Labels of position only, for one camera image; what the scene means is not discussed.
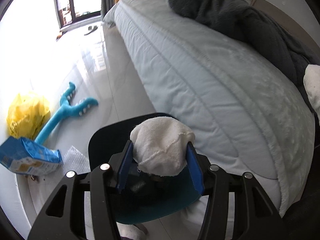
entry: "blue package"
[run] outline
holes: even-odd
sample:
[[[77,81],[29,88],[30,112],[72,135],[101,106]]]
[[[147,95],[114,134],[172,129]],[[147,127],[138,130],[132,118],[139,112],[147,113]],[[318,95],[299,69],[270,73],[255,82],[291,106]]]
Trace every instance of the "blue package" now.
[[[9,137],[0,146],[0,163],[18,174],[41,176],[62,164],[59,150],[50,150],[34,141]]]

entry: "mattress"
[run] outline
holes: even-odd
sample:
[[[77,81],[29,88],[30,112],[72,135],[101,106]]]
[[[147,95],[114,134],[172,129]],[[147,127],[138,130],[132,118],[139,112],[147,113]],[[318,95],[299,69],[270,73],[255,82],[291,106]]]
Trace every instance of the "mattress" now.
[[[118,28],[156,111],[189,126],[211,163],[252,172],[283,216],[313,156],[314,118],[297,88],[251,47],[174,14],[165,0],[120,0],[104,24]],[[185,210],[197,230],[206,201]]]

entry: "silver screw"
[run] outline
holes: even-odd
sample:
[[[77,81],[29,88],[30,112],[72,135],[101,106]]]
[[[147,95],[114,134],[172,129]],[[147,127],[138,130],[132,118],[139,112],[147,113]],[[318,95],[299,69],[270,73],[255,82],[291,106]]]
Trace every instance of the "silver screw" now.
[[[74,171],[68,171],[67,174],[66,174],[66,176],[67,176],[68,178],[72,178],[75,174],[76,174],[76,173],[75,173]]]
[[[102,169],[103,171],[106,171],[110,169],[110,165],[108,163],[103,163],[100,165],[100,169]]]
[[[252,173],[250,173],[250,172],[246,172],[246,173],[244,174],[244,177],[245,177],[246,179],[252,179],[253,175],[252,175]]]
[[[213,164],[213,165],[210,165],[210,170],[211,171],[218,171],[219,170],[219,166]]]

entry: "blue gripper pad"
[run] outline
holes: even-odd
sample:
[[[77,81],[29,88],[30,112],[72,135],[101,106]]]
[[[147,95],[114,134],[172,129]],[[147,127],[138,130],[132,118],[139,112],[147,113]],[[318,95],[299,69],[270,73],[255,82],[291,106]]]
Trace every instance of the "blue gripper pad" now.
[[[203,184],[203,173],[199,166],[199,163],[196,158],[196,151],[191,142],[187,144],[187,165],[189,169],[189,173],[192,179],[193,186],[195,190],[199,192],[200,195],[204,193],[204,184]]]
[[[129,168],[132,163],[132,151],[133,151],[133,144],[132,142],[129,143],[125,155],[123,157],[121,166],[118,171],[118,182],[116,185],[116,189],[118,192],[121,192],[124,189],[125,183],[128,178]]]

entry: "tentacle toy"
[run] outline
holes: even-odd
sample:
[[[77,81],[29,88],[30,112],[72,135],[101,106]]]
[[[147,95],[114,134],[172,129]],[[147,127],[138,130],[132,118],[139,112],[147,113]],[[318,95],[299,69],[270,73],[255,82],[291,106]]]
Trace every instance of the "tentacle toy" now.
[[[80,101],[79,104],[71,106],[70,101],[75,93],[76,86],[72,82],[69,82],[69,88],[61,95],[60,108],[42,128],[35,139],[36,143],[42,145],[61,120],[70,116],[82,116],[91,106],[98,105],[98,101],[96,99],[89,97]]]

